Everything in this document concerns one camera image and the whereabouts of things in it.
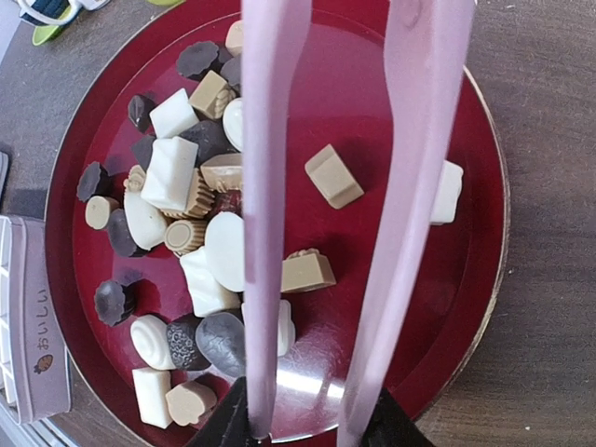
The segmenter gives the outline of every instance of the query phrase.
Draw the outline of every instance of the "round red tray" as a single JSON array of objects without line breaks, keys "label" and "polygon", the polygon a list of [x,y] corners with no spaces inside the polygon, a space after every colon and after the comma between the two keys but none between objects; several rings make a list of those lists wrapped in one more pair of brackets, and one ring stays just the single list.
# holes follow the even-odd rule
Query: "round red tray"
[{"label": "round red tray", "polygon": [[[343,391],[373,256],[391,151],[391,113],[383,72],[386,0],[315,2],[316,12],[291,95],[288,140],[286,252],[319,248],[338,284],[288,296],[297,343],[280,360],[273,426],[276,440],[331,430]],[[201,40],[223,42],[239,3],[186,2],[150,23],[98,77],[64,138],[47,202],[47,270],[64,338],[79,371],[107,409],[141,438],[183,445],[195,429],[167,430],[139,418],[130,370],[143,367],[129,339],[134,319],[109,328],[97,319],[93,295],[106,279],[138,280],[135,316],[170,321],[192,311],[178,259],[164,247],[125,259],[107,234],[88,228],[75,197],[85,166],[100,161],[121,181],[135,164],[129,150],[141,138],[127,119],[137,93],[158,102],[193,81],[175,62]],[[333,210],[305,175],[304,164],[332,143],[365,196]],[[411,417],[437,398],[478,344],[502,273],[508,236],[508,186],[502,153],[486,106],[467,74],[448,159],[464,168],[455,222],[432,227],[386,386]],[[198,374],[175,372],[174,383]],[[217,373],[198,378],[220,397],[228,388]],[[330,445],[331,433],[302,445]]]}]

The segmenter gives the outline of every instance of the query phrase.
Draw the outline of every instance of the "wooden table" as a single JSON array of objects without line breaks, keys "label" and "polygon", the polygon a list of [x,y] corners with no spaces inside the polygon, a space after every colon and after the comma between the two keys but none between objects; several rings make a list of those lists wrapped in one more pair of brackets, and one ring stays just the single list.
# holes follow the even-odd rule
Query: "wooden table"
[{"label": "wooden table", "polygon": [[[507,154],[512,228],[493,319],[470,363],[420,420],[439,446],[596,441],[596,4],[480,0],[468,66]],[[0,67],[3,211],[43,215],[61,135],[86,89],[159,11],[114,1],[56,42],[22,25]],[[54,418],[87,446],[135,440],[74,375]]]}]

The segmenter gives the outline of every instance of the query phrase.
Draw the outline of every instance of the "chocolate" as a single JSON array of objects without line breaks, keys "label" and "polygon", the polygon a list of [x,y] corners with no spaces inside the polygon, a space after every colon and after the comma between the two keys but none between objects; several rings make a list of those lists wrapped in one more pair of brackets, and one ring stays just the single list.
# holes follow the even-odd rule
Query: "chocolate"
[{"label": "chocolate", "polygon": [[93,196],[109,196],[112,191],[112,179],[107,170],[97,161],[85,168],[76,187],[76,197],[87,202]]},{"label": "chocolate", "polygon": [[124,210],[115,210],[110,214],[107,229],[110,245],[119,256],[137,258],[147,254],[148,251],[143,250],[134,242]]},{"label": "chocolate", "polygon": [[149,168],[151,162],[151,155],[153,154],[153,142],[156,140],[155,135],[145,135],[140,140],[135,142],[130,150],[134,157],[137,159],[137,163],[141,166],[145,172]]},{"label": "chocolate", "polygon": [[209,70],[219,71],[220,49],[213,42],[198,42],[185,49],[176,62],[181,76],[193,81],[202,81]]},{"label": "chocolate", "polygon": [[220,71],[220,76],[238,95],[242,94],[242,55],[239,54],[226,62]]},{"label": "chocolate", "polygon": [[129,120],[141,133],[151,126],[149,113],[156,108],[156,103],[143,95],[134,95],[129,102]]},{"label": "chocolate", "polygon": [[180,138],[198,145],[195,163],[197,168],[210,158],[232,152],[225,137],[224,127],[214,121],[201,121],[181,133]]},{"label": "chocolate", "polygon": [[172,321],[166,329],[169,352],[177,370],[203,371],[211,366],[196,345],[196,328],[201,321],[188,314]]},{"label": "chocolate", "polygon": [[234,378],[246,374],[244,322],[239,309],[205,317],[196,328],[196,345],[222,373]]},{"label": "chocolate", "polygon": [[115,281],[105,281],[95,291],[95,311],[100,321],[116,326],[126,320],[136,307],[137,301],[130,291]]}]

